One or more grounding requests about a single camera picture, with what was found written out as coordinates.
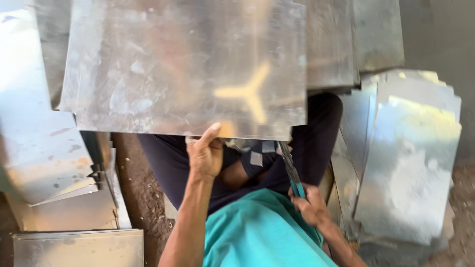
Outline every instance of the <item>person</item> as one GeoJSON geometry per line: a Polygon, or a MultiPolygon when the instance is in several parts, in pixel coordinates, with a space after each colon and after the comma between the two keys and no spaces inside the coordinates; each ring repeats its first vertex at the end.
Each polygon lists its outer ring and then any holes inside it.
{"type": "Polygon", "coordinates": [[[317,187],[341,117],[337,96],[315,95],[308,99],[307,125],[292,130],[289,145],[306,199],[294,195],[281,156],[263,153],[262,167],[248,164],[250,152],[239,154],[217,138],[219,123],[199,139],[139,135],[157,181],[178,209],[159,266],[333,267],[321,249],[324,240],[340,266],[366,266],[332,222],[317,187]]]}

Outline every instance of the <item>hand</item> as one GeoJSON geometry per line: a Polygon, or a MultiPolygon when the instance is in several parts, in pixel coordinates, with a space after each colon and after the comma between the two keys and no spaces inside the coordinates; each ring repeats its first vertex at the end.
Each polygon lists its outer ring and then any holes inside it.
{"type": "Polygon", "coordinates": [[[302,183],[302,185],[308,200],[296,197],[292,187],[290,187],[288,193],[290,201],[302,213],[302,217],[309,225],[323,232],[333,224],[330,211],[326,207],[320,189],[317,186],[308,183],[302,183]]]}
{"type": "Polygon", "coordinates": [[[190,136],[185,138],[186,151],[190,158],[190,173],[200,174],[211,182],[223,165],[224,139],[216,138],[220,131],[221,124],[215,123],[199,139],[190,136]]]}

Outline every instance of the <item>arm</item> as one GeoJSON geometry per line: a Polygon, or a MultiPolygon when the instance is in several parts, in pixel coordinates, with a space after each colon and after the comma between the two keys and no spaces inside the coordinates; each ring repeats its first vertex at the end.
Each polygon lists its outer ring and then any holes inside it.
{"type": "Polygon", "coordinates": [[[340,228],[333,223],[318,187],[304,183],[304,189],[308,200],[295,197],[292,187],[289,189],[290,199],[301,211],[304,220],[322,234],[336,258],[336,263],[340,267],[368,267],[350,247],[340,228]]]}
{"type": "Polygon", "coordinates": [[[159,267],[201,267],[205,223],[213,182],[223,162],[223,141],[216,139],[220,124],[213,124],[199,139],[185,139],[190,175],[178,219],[168,238],[159,267]]]}

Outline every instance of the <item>dark pants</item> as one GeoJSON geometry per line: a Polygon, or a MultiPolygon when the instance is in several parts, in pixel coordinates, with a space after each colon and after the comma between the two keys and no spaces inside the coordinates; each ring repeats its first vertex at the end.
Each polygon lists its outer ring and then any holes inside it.
{"type": "MultiPolygon", "coordinates": [[[[292,158],[302,182],[318,185],[323,177],[335,145],[343,105],[332,94],[315,95],[308,99],[308,123],[292,130],[292,158]]],[[[138,134],[143,151],[153,173],[170,202],[179,208],[190,171],[184,136],[138,134]]],[[[239,159],[239,153],[224,148],[223,169],[239,159]]],[[[224,207],[249,192],[268,188],[287,196],[290,182],[282,157],[268,169],[261,182],[251,179],[241,189],[227,188],[215,180],[208,214],[224,207]]]]}

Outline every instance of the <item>teal shirt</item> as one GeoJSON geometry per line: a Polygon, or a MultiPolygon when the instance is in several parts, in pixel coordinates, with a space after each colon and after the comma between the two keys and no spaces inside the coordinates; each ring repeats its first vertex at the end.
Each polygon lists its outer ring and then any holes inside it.
{"type": "Polygon", "coordinates": [[[203,266],[336,267],[322,243],[286,197],[261,189],[208,217],[203,266]]]}

